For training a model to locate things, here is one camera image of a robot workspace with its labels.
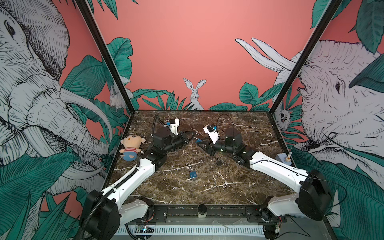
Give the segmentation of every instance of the elephant eye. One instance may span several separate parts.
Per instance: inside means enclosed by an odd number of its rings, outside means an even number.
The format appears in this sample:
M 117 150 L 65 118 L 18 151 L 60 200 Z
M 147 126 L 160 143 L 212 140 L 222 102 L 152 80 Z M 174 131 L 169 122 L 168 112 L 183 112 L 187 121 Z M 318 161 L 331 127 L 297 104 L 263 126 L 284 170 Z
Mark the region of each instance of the elephant eye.
M 13 36 L 15 35 L 15 30 L 13 29 L 13 27 L 11 27 L 11 25 L 9 25 L 9 22 L 7 22 L 6 20 L 4 21 L 4 25 L 7 28 L 11 37 L 13 38 Z
M 336 83 L 335 88 L 336 88 L 338 94 L 340 94 L 340 82 Z

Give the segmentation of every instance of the plush toy head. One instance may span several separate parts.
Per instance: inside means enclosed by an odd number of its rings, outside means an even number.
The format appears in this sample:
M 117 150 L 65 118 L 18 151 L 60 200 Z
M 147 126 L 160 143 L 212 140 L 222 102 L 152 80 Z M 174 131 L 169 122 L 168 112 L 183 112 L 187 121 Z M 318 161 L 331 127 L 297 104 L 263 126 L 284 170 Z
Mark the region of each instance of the plush toy head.
M 122 143 L 124 147 L 140 148 L 143 142 L 145 142 L 145 138 L 141 138 L 139 135 L 129 135 L 122 139 L 120 143 Z

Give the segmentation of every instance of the brown marble surface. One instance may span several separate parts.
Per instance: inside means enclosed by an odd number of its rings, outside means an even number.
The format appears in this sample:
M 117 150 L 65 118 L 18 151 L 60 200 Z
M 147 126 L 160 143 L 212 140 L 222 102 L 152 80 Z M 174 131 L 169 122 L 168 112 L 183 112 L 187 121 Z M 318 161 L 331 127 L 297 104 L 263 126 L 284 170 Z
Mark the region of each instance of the brown marble surface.
M 151 125 L 153 111 L 137 111 L 129 133 L 138 134 L 147 139 L 141 145 L 145 149 L 152 141 Z M 207 137 L 203 127 L 216 123 L 219 112 L 160 112 L 162 121 L 180 119 L 179 131 L 196 131 Z M 236 128 L 241 132 L 244 144 L 262 151 L 274 158 L 283 152 L 266 113 L 229 113 Z M 219 128 L 230 127 L 230 120 L 220 118 Z M 120 158 L 116 164 L 110 183 L 128 172 L 136 161 L 126 162 Z M 197 178 L 190 179 L 192 167 Z M 217 152 L 211 157 L 198 147 L 195 141 L 176 152 L 167 155 L 164 165 L 143 182 L 127 199 L 130 202 L 138 196 L 145 196 L 155 204 L 262 204 L 267 196 L 291 194 L 289 187 L 272 177 L 239 166 L 229 155 Z

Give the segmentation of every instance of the black round knob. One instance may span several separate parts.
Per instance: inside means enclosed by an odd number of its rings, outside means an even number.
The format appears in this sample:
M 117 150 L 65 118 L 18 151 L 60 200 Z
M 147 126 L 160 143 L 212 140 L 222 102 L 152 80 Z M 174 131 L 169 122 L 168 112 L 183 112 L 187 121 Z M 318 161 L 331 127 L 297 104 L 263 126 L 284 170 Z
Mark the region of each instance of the black round knob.
M 198 207 L 197 207 L 197 211 L 199 212 L 199 214 L 206 214 L 207 213 L 207 206 L 205 204 L 200 204 Z

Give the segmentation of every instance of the stuffed bear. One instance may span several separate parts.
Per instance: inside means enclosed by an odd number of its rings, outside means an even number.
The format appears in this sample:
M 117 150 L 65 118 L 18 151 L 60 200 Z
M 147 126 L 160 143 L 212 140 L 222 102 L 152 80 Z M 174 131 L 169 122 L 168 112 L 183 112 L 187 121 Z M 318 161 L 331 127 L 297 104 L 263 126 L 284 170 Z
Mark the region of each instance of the stuffed bear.
M 124 145 L 124 148 L 119 150 L 120 155 L 125 161 L 133 161 L 137 157 L 137 153 L 141 152 L 139 148 L 142 143 L 145 142 L 145 138 L 141 138 L 139 135 L 129 135 L 122 139 L 120 143 Z

